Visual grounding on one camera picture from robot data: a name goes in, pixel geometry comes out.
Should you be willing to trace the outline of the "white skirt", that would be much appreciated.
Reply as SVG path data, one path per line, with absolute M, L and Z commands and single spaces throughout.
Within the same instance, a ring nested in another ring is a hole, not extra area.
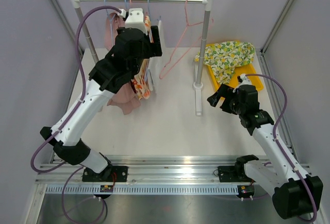
M 152 86 L 153 86 L 152 89 L 155 94 L 157 94 L 160 90 L 159 75 L 166 63 L 166 43 L 164 39 L 164 27 L 161 20 L 158 22 L 158 31 L 159 31 L 162 56 L 152 58 L 148 66 L 149 73 L 152 78 Z

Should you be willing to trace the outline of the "orange floral skirt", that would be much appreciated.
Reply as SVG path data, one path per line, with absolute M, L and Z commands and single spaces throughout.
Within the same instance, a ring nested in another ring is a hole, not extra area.
M 139 73 L 136 74 L 133 79 L 135 92 L 139 99 L 148 99 L 151 95 L 148 82 L 145 79 L 149 61 L 150 61 L 149 59 L 143 60 Z

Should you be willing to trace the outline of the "lemon print skirt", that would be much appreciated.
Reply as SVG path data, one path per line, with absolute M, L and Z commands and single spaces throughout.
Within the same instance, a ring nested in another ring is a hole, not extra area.
M 251 64 L 255 46 L 249 42 L 226 41 L 208 44 L 205 48 L 204 64 L 211 68 L 218 84 L 227 84 L 235 68 Z

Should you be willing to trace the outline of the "pink pleated skirt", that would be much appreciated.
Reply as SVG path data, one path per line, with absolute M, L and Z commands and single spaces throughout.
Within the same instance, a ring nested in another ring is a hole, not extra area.
M 113 19 L 113 36 L 114 36 L 114 45 L 115 38 L 118 35 L 117 29 L 124 27 L 124 21 L 117 14 Z M 106 31 L 104 36 L 104 45 L 105 48 L 110 51 L 111 48 L 111 37 L 110 37 L 110 28 L 109 22 L 106 19 Z M 119 107 L 124 115 L 130 114 L 134 109 L 140 107 L 140 100 L 137 98 L 137 95 L 134 90 L 134 85 L 132 82 L 123 85 L 120 90 L 115 94 L 115 96 L 108 102 L 108 106 L 117 106 Z

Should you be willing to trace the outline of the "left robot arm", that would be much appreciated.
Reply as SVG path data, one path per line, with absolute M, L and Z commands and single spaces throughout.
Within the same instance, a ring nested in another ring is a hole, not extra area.
M 158 27 L 152 26 L 151 33 L 152 38 L 138 28 L 119 28 L 115 45 L 95 64 L 81 96 L 58 123 L 40 131 L 58 157 L 68 164 L 86 167 L 94 180 L 110 179 L 113 165 L 86 145 L 81 135 L 100 108 L 140 72 L 145 59 L 162 55 Z

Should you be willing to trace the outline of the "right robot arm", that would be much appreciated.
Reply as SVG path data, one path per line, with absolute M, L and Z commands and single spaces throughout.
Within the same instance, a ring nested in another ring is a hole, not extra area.
M 255 86 L 243 84 L 234 89 L 222 84 L 207 101 L 215 107 L 221 98 L 224 99 L 221 110 L 239 116 L 242 126 L 262 147 L 273 167 L 268 169 L 254 155 L 240 157 L 235 164 L 235 177 L 257 182 L 271 196 L 283 219 L 309 213 L 316 217 L 323 183 L 318 176 L 309 175 L 277 135 L 273 119 L 260 108 Z

